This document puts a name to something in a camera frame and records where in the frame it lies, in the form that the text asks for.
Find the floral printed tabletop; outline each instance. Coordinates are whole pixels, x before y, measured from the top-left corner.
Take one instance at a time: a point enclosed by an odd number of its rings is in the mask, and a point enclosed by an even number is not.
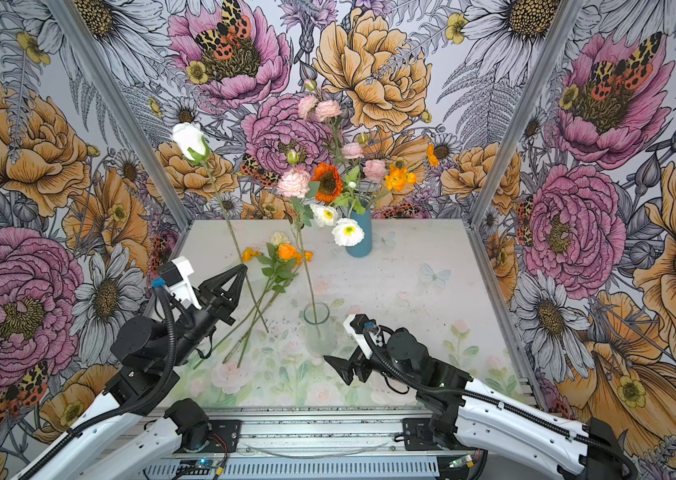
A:
[[[241,249],[265,250],[277,232],[290,232],[285,220],[232,224]],[[241,362],[242,349],[229,354],[250,321],[223,342],[231,327],[219,323],[211,358],[201,362],[193,356],[179,368],[181,380],[162,406],[186,397],[204,408],[414,406],[414,392],[394,393],[377,374],[367,384],[355,380],[346,386],[322,360],[325,353],[351,355],[356,344],[342,323],[359,312],[393,329],[404,326],[432,356],[521,398],[461,221],[374,220],[372,228],[372,252],[361,259],[336,246],[329,229],[304,230],[306,249],[314,252],[309,268],[316,302],[330,308],[330,317],[319,331],[304,321],[310,295],[306,276],[298,275],[264,312],[268,332],[261,322],[253,328]],[[194,268],[190,279],[195,286],[237,263],[225,222],[195,223],[180,254]],[[247,265],[254,292],[259,294],[264,265],[255,259]],[[245,288],[234,318],[242,321],[252,305]],[[208,343],[200,346],[203,351],[208,347]],[[396,382],[392,386],[406,390]]]

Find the orange sunflower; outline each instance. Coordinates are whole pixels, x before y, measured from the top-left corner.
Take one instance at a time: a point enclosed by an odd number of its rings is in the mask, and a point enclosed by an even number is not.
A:
[[[314,169],[313,182],[320,182],[320,187],[316,191],[315,198],[326,204],[338,198],[343,191],[343,181],[338,174],[338,169],[334,165],[321,163]]]

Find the floral wallpaper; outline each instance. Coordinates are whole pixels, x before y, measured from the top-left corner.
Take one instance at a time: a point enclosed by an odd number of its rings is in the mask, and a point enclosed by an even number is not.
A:
[[[466,146],[464,172],[494,154]],[[492,203],[478,228],[548,408],[676,480],[675,0],[586,2]]]
[[[116,372],[116,333],[177,240],[46,7],[0,1],[0,479]]]

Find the pink flower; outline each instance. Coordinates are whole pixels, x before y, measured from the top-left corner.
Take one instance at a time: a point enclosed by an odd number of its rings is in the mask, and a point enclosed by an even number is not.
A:
[[[352,160],[354,158],[362,158],[365,156],[365,151],[362,149],[362,145],[354,142],[352,144],[345,144],[343,148],[340,149],[344,157]]]
[[[283,175],[276,188],[283,197],[304,198],[309,192],[309,180],[311,174],[303,165],[299,165]]]
[[[379,184],[383,182],[383,178],[386,176],[386,164],[383,160],[368,160],[365,162],[362,172],[365,174],[365,178],[374,184]]]
[[[218,28],[221,21],[218,4],[214,13],[202,7],[198,16],[187,10],[184,17],[171,15],[168,19],[170,48],[177,52],[172,55],[173,63],[181,70],[190,70],[186,85],[199,90],[199,106],[210,113],[262,101],[285,90],[290,80],[290,45],[286,35],[276,35],[260,7],[253,13],[244,0],[240,0],[240,6],[242,15],[250,21],[250,38],[243,40],[237,47],[239,51],[225,61],[203,55],[194,40],[198,34]]]
[[[301,120],[309,120],[311,111],[314,110],[319,100],[313,95],[307,95],[298,102],[298,118]]]
[[[72,360],[74,290],[82,281],[63,245],[35,230],[0,229],[0,391],[40,362],[55,375]]]
[[[562,80],[564,91],[556,118],[545,129],[547,140],[569,151],[582,162],[597,162],[602,168],[618,168],[654,137],[670,108],[660,108],[663,90],[674,62],[666,59],[666,35],[652,62],[653,71],[635,90],[614,87],[602,101],[592,97],[592,66],[597,62],[618,64],[638,48],[626,45],[626,37],[613,43],[596,34],[573,62],[572,72]]]
[[[618,192],[593,165],[556,165],[533,196],[528,271],[540,270],[576,300],[593,295],[624,252],[626,228],[617,216]]]
[[[293,94],[268,97],[256,114],[242,120],[246,151],[265,170],[278,174],[287,172],[290,169],[287,152],[291,149],[298,152],[298,159],[309,172],[320,162],[333,162],[330,151],[325,148],[333,136],[330,127],[299,118],[300,99],[301,96]]]
[[[341,115],[340,104],[335,100],[323,100],[316,104],[316,119],[324,121],[328,118],[334,118]]]

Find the butterfly illustration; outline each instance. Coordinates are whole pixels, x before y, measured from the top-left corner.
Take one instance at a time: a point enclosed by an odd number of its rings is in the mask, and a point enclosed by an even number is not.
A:
[[[596,62],[592,65],[592,82],[594,86],[591,94],[596,101],[605,100],[610,94],[618,94],[622,88],[636,90],[647,81],[653,73],[652,61],[658,53],[663,33],[656,32],[625,60],[617,64],[611,62]]]
[[[445,288],[447,281],[450,280],[452,270],[442,270],[436,273],[429,264],[423,264],[421,267],[421,282],[435,283],[439,288]]]
[[[48,390],[48,364],[42,361],[28,370],[16,385],[0,391],[0,425],[20,417],[27,408],[36,406]]]
[[[532,247],[532,230],[530,230],[530,214],[532,214],[532,200],[527,199],[517,204],[517,242],[520,245]]]
[[[241,42],[250,37],[250,19],[242,14],[239,0],[224,0],[220,6],[220,19],[215,30],[198,33],[194,41],[207,55],[228,60]]]

